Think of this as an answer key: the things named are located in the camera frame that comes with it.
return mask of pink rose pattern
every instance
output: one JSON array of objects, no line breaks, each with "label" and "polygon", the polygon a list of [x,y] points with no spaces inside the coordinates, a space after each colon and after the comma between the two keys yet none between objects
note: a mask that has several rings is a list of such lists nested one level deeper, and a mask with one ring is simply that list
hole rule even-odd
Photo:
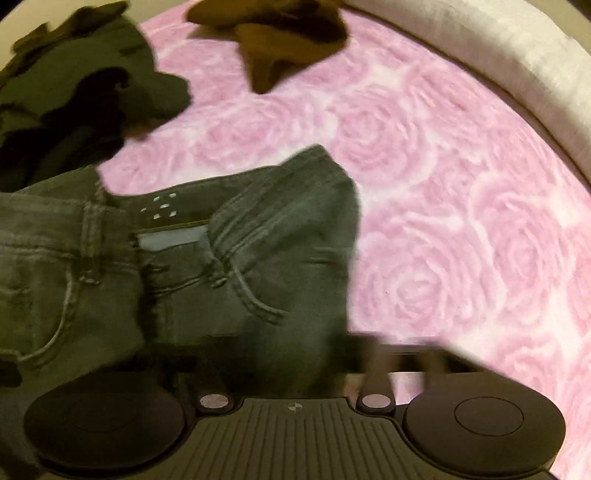
[{"label": "pink rose pattern", "polygon": [[[358,184],[351,328],[437,337],[550,397],[553,466],[591,468],[591,196],[502,100],[406,36],[344,12],[347,49],[251,93],[236,44],[198,39],[188,4],[142,28],[193,104],[101,173],[137,194],[277,164],[314,142]],[[402,398],[416,382],[400,382]]]}]

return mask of gray jeans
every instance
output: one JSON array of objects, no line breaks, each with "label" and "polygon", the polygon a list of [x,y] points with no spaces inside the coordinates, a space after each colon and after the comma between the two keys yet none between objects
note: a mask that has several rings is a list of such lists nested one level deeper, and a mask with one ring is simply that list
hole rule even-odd
[{"label": "gray jeans", "polygon": [[0,212],[0,352],[23,377],[0,398],[216,336],[241,340],[243,361],[218,363],[231,388],[334,391],[358,204],[324,148],[133,197],[83,169],[0,195]]}]

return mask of stitching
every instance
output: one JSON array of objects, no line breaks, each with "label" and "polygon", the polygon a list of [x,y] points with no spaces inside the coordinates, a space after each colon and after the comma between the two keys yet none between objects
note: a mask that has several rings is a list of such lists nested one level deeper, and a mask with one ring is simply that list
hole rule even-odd
[{"label": "stitching", "polygon": [[80,257],[81,258],[86,258],[88,256],[88,230],[90,228],[89,226],[89,205],[90,204],[86,204],[84,205],[84,210],[83,210],[83,215],[82,215],[82,237],[80,239]]},{"label": "stitching", "polygon": [[[260,199],[260,197],[262,197],[263,195],[265,195],[266,193],[270,192],[273,188],[276,188],[276,186],[282,182],[284,182],[286,180],[285,177],[288,177],[290,183],[294,183],[294,179],[297,178],[297,174],[301,173],[301,171],[304,169],[305,166],[307,166],[309,163],[314,162],[316,160],[318,160],[320,157],[323,157],[325,155],[325,151],[322,149],[318,149],[316,150],[317,147],[313,147],[309,150],[305,150],[304,152],[301,152],[299,154],[294,155],[293,157],[291,157],[288,162],[291,160],[295,160],[296,158],[298,158],[300,155],[303,155],[303,161],[301,164],[297,164],[297,168],[294,169],[285,169],[283,172],[281,171],[282,167],[279,167],[279,170],[274,170],[274,173],[277,172],[278,174],[275,176],[269,176],[266,178],[268,183],[266,185],[263,185],[263,190],[259,190],[256,193],[257,198]],[[249,195],[252,193],[252,191],[255,189],[256,185],[250,185],[249,187],[245,188],[242,192],[240,192],[238,195],[236,195],[233,199],[231,199],[230,201],[227,202],[227,204],[225,206],[222,206],[221,210],[219,212],[217,212],[215,214],[215,217],[220,216],[220,217],[224,217],[224,216],[232,216],[236,213],[237,210],[240,210],[240,208],[242,207],[242,205],[237,205],[238,202],[240,202],[245,196]],[[252,224],[253,222],[257,222],[257,220],[264,215],[267,212],[266,209],[263,209],[258,215],[256,215],[250,222],[249,224]],[[217,236],[216,240],[215,240],[215,244],[214,244],[214,249],[217,249],[219,245],[221,245],[221,243],[225,240],[225,238],[229,235],[232,235],[231,229],[248,213],[248,211],[244,212],[242,216],[237,215],[236,218],[233,218],[228,225],[226,225],[223,229],[223,231]]]},{"label": "stitching", "polygon": [[230,283],[247,311],[267,323],[278,325],[281,318],[283,318],[287,312],[285,310],[271,307],[258,300],[238,268],[233,263],[231,263],[231,266],[232,275],[230,277],[232,281]]},{"label": "stitching", "polygon": [[[75,260],[77,258],[74,254],[69,253],[62,253],[57,252],[54,250],[49,250],[41,247],[37,248],[21,248],[21,247],[6,247],[5,245],[0,245],[0,254],[6,256],[16,256],[16,257],[27,257],[29,255],[37,255],[41,258],[55,258],[58,260]],[[105,259],[103,260],[103,265],[107,267],[107,269],[111,270],[109,267],[117,267],[113,270],[127,270],[127,271],[139,271],[139,265],[134,262],[125,262],[120,260],[110,260]]]},{"label": "stitching", "polygon": [[97,208],[92,205],[90,208],[90,231],[88,232],[88,256],[90,257],[90,265],[92,265],[92,261],[96,255],[96,245],[95,245],[95,238],[96,238],[96,227],[98,217],[98,210]]},{"label": "stitching", "polygon": [[37,195],[19,193],[0,193],[0,205],[6,205],[15,213],[59,213],[71,215],[80,211],[86,202],[83,200],[53,199]]},{"label": "stitching", "polygon": [[[254,233],[255,230],[262,228],[265,226],[265,224],[267,222],[269,222],[269,219],[267,218],[266,220],[264,219],[264,217],[269,217],[269,215],[271,215],[271,219],[273,218],[273,212],[275,212],[275,215],[285,211],[286,208],[289,208],[289,205],[293,202],[299,203],[297,201],[297,199],[299,197],[306,197],[309,192],[316,190],[316,189],[320,189],[321,187],[325,187],[325,186],[329,186],[333,184],[333,181],[335,179],[335,177],[342,177],[343,176],[343,171],[342,170],[337,170],[335,172],[333,172],[331,175],[327,175],[329,173],[329,171],[320,171],[318,172],[318,175],[320,177],[320,181],[316,180],[315,178],[313,178],[313,181],[307,181],[304,183],[305,188],[301,188],[301,186],[299,184],[297,184],[297,181],[299,180],[299,177],[297,176],[292,176],[289,179],[290,185],[291,185],[291,190],[287,190],[286,192],[284,192],[282,195],[279,196],[279,198],[277,199],[277,203],[283,203],[282,206],[279,207],[270,207],[270,208],[266,208],[266,209],[262,209],[259,214],[257,214],[256,216],[254,216],[251,220],[247,221],[246,223],[244,223],[243,225],[241,225],[238,229],[238,231],[231,233],[228,236],[231,236],[232,234],[234,236],[242,236],[241,235],[241,231],[242,232],[249,232],[249,234],[246,235],[246,237],[248,237],[249,235],[252,235]],[[231,228],[231,226],[236,225],[236,223],[238,222],[238,220],[231,222],[231,225],[229,225],[226,230],[228,230],[229,228]],[[221,242],[216,240],[216,246],[219,246]],[[228,250],[231,251],[235,251],[234,247],[229,247]],[[227,258],[228,253],[224,252],[222,255],[224,258]]]},{"label": "stitching", "polygon": [[[54,248],[48,248],[48,247],[40,247],[40,246],[31,246],[31,247],[26,247],[23,245],[2,245],[0,244],[0,254],[5,254],[5,255],[9,255],[9,254],[14,254],[14,255],[27,255],[27,254],[41,254],[41,255],[46,255],[48,257],[57,257],[57,258],[78,258],[78,256],[75,253],[71,253],[68,251],[63,251],[63,250],[59,250],[59,249],[54,249]],[[125,256],[133,256],[133,252],[127,252],[125,254]],[[109,263],[113,263],[113,264],[121,264],[121,265],[135,265],[133,262],[125,262],[122,260],[117,260],[117,259],[112,259],[110,260],[109,258],[104,257],[105,260]]]},{"label": "stitching", "polygon": [[100,182],[100,180],[97,180],[95,185],[96,185],[95,199],[97,202],[104,205],[107,201],[105,187],[103,187],[103,184]]},{"label": "stitching", "polygon": [[[25,284],[23,265],[20,260],[17,259],[15,262],[15,268],[17,270],[17,284],[19,286]],[[10,315],[14,315],[16,322],[25,324],[25,332],[32,332],[31,316],[28,315],[28,307],[31,305],[30,290],[28,288],[10,288],[0,285],[0,300],[4,299],[9,307]],[[17,357],[21,353],[15,350],[0,349],[2,354],[8,354],[13,357]]]},{"label": "stitching", "polygon": [[151,288],[152,292],[154,293],[155,296],[157,297],[161,297],[170,293],[174,293],[178,290],[181,290],[185,287],[189,287],[191,285],[195,285],[195,284],[200,284],[202,283],[204,280],[204,275],[199,275],[198,277],[195,278],[189,278],[188,280],[184,280],[182,283],[179,283],[178,285],[174,285],[172,287],[153,287]]},{"label": "stitching", "polygon": [[178,230],[182,228],[188,228],[191,226],[203,226],[207,225],[209,222],[208,220],[195,220],[194,222],[180,222],[175,223],[173,225],[163,225],[154,228],[140,228],[137,230],[137,233],[156,233],[156,232],[165,232],[169,230]]},{"label": "stitching", "polygon": [[95,255],[100,255],[100,250],[102,247],[102,230],[103,230],[103,221],[105,220],[105,208],[101,206],[96,207],[96,228],[95,228],[95,235],[94,235],[94,245],[95,245]]},{"label": "stitching", "polygon": [[[21,285],[31,285],[31,277],[33,273],[33,265],[35,262],[35,257],[31,258],[17,258],[17,268],[18,268],[18,281],[21,282]],[[33,314],[33,294],[28,289],[26,296],[23,296],[21,299],[21,308],[22,313],[25,313],[27,318],[27,327],[33,328],[34,327],[34,319],[39,318],[34,317]],[[33,347],[35,348],[38,343],[38,337],[36,335],[35,329],[30,330],[33,334],[31,335],[31,340],[33,341]]]},{"label": "stitching", "polygon": [[62,302],[62,310],[61,310],[61,317],[60,317],[60,324],[54,335],[51,337],[49,342],[47,342],[42,348],[37,350],[36,352],[29,353],[28,355],[21,355],[17,357],[19,362],[30,362],[34,361],[35,367],[40,367],[41,364],[46,363],[49,359],[44,358],[53,348],[59,343],[63,343],[63,332],[69,328],[69,324],[72,322],[73,317],[73,306],[75,304],[75,300],[78,297],[78,288],[75,288],[74,282],[74,275],[72,274],[71,268],[66,269],[66,293],[64,295],[64,300]]},{"label": "stitching", "polygon": [[[333,186],[334,184],[337,184],[340,179],[341,179],[341,174],[340,174],[340,172],[337,172],[336,174],[332,175],[332,178],[328,179],[324,183],[324,186],[326,186],[326,187]],[[261,223],[258,227],[251,230],[250,234],[245,236],[241,241],[237,242],[233,247],[228,248],[222,258],[225,260],[225,259],[233,256],[237,250],[241,249],[245,245],[252,244],[260,237],[268,235],[269,230],[272,230],[276,224],[278,224],[281,220],[283,220],[286,216],[288,216],[291,212],[293,212],[300,205],[302,205],[303,203],[308,202],[310,200],[310,198],[305,196],[305,194],[308,193],[313,188],[315,188],[315,186],[311,186],[308,190],[306,190],[305,192],[302,192],[302,198],[300,200],[290,202],[284,208],[280,209],[274,216],[270,217],[265,222]]]}]

